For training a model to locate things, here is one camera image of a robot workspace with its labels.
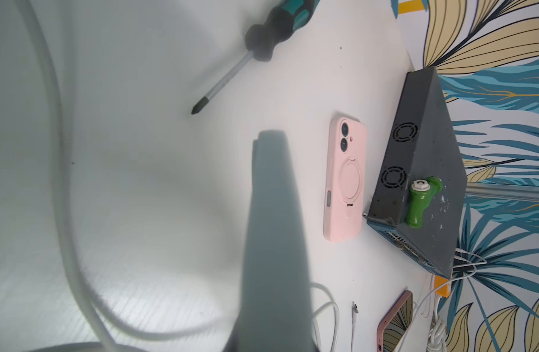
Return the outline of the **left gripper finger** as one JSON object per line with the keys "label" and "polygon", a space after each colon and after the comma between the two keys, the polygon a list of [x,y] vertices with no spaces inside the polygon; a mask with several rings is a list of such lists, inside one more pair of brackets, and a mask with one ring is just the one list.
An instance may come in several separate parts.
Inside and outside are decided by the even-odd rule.
{"label": "left gripper finger", "polygon": [[287,135],[253,142],[240,312],[225,351],[317,351],[303,214]]}

